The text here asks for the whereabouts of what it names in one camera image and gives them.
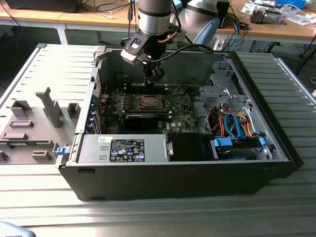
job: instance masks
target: white cable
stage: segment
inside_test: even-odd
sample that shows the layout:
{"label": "white cable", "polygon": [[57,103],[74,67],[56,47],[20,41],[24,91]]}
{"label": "white cable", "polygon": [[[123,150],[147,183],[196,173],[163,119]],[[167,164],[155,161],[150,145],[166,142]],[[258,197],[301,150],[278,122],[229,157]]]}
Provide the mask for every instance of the white cable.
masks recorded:
{"label": "white cable", "polygon": [[310,83],[313,84],[313,85],[316,85],[316,81],[315,80],[316,80],[316,78],[311,78],[310,79]]}
{"label": "white cable", "polygon": [[100,13],[100,12],[98,12],[98,14],[99,14],[99,15],[101,15],[101,16],[108,17],[108,18],[110,18],[110,19],[114,19],[114,17],[113,17],[113,16],[104,15],[104,14],[102,14],[102,13]]}
{"label": "white cable", "polygon": [[293,8],[296,8],[296,9],[299,10],[301,13],[303,13],[304,16],[306,15],[305,12],[303,12],[301,9],[299,9],[298,7],[296,7],[296,6],[292,5],[292,4],[285,4],[284,6],[291,6],[291,7],[293,7]]}
{"label": "white cable", "polygon": [[256,132],[255,127],[253,126],[252,118],[250,116],[248,109],[246,107],[243,107],[242,110],[246,110],[248,117],[249,117],[249,120],[250,120],[250,123],[251,123],[252,130],[253,130],[253,132]]}

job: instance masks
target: slotted metal surface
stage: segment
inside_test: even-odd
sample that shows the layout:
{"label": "slotted metal surface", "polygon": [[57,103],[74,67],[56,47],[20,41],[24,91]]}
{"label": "slotted metal surface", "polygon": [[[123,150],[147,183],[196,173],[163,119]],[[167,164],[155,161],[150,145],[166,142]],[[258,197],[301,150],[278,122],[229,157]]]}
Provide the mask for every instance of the slotted metal surface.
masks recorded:
{"label": "slotted metal surface", "polygon": [[[269,60],[265,65],[280,69],[278,64],[270,65]],[[264,86],[265,91],[274,88]],[[285,91],[299,91],[298,86],[293,86]],[[291,112],[308,114],[314,108],[284,103],[272,103],[271,107],[284,120]],[[313,138],[316,133],[309,127],[285,130],[291,139],[307,138],[305,132]],[[3,165],[0,220],[25,226],[37,237],[315,236],[316,148],[299,146],[297,150],[305,165],[253,196],[82,202],[54,165]],[[216,180],[209,182],[211,187]]]}
{"label": "slotted metal surface", "polygon": [[0,100],[0,132],[12,116],[10,106],[16,99],[27,100],[31,107],[43,107],[35,95],[50,87],[50,97],[60,107],[69,103],[81,106],[91,78],[95,46],[54,45],[36,48],[9,88],[9,94]]}
{"label": "slotted metal surface", "polygon": [[[238,56],[294,147],[299,151],[316,149],[316,102],[300,81],[282,60],[271,54],[238,53]],[[263,71],[262,64],[273,71]],[[306,159],[305,153],[299,155]]]}

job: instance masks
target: table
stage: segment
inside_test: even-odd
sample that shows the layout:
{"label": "table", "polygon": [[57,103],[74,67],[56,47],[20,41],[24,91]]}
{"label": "table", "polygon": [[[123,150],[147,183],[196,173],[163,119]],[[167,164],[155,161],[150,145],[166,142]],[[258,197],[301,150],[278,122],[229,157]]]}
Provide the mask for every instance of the table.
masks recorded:
{"label": "table", "polygon": [[[96,0],[97,4],[111,2],[111,0]],[[240,13],[242,6],[247,0],[232,0],[232,7],[236,16],[244,23],[249,24],[249,30],[245,36],[245,40],[260,40],[270,42],[290,42],[290,43],[310,43],[316,33],[314,25],[300,26],[287,19],[283,19],[280,25],[262,24],[256,25],[250,22],[249,14]],[[107,9],[119,4],[126,4],[127,0],[119,1],[116,4],[105,6]],[[91,3],[86,7],[92,10]],[[65,30],[95,30],[95,31],[118,31],[127,32],[128,7],[113,10],[114,19],[109,19],[98,13],[87,12],[81,9],[78,13],[63,13],[51,11],[37,10],[14,10],[10,9],[5,3],[4,7],[12,15],[21,26],[55,28],[62,44],[68,44]],[[306,11],[316,10],[316,6],[307,6]],[[16,25],[10,16],[0,7],[0,25]],[[134,29],[134,21],[131,22],[131,32]],[[218,29],[215,37],[218,39],[226,39],[234,33],[234,29],[229,23],[224,29]]]}

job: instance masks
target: blue cable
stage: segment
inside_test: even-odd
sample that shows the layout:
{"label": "blue cable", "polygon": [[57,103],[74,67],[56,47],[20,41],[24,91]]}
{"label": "blue cable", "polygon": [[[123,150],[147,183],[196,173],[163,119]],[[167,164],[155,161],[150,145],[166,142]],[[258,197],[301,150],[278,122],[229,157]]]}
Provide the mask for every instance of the blue cable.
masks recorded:
{"label": "blue cable", "polygon": [[235,39],[235,43],[234,43],[234,46],[232,47],[231,51],[233,51],[233,49],[235,48],[236,46],[236,43],[238,41],[238,27],[237,27],[237,24],[235,21],[233,21],[231,18],[228,18],[235,26],[235,29],[236,29],[236,39]]}
{"label": "blue cable", "polygon": [[235,136],[232,132],[230,132],[230,130],[228,129],[228,124],[227,124],[227,122],[228,122],[228,118],[229,118],[230,115],[232,115],[232,116],[234,117],[234,119],[235,119],[236,128],[237,128],[237,133],[238,133],[239,137],[241,137],[242,139],[245,139],[246,137],[245,137],[244,133],[242,132],[242,130],[241,130],[241,128],[240,128],[239,119],[238,119],[238,117],[237,117],[236,115],[234,115],[233,113],[228,113],[228,114],[226,114],[226,116],[225,116],[225,120],[224,120],[225,130],[226,130],[234,139],[236,139],[236,136]]}

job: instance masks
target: power supply label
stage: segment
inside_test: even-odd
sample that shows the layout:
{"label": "power supply label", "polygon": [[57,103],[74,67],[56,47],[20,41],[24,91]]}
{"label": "power supply label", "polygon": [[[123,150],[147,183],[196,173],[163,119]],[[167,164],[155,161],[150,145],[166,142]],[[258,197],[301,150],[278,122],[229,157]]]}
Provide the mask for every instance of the power supply label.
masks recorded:
{"label": "power supply label", "polygon": [[144,162],[145,143],[143,139],[112,140],[111,162]]}

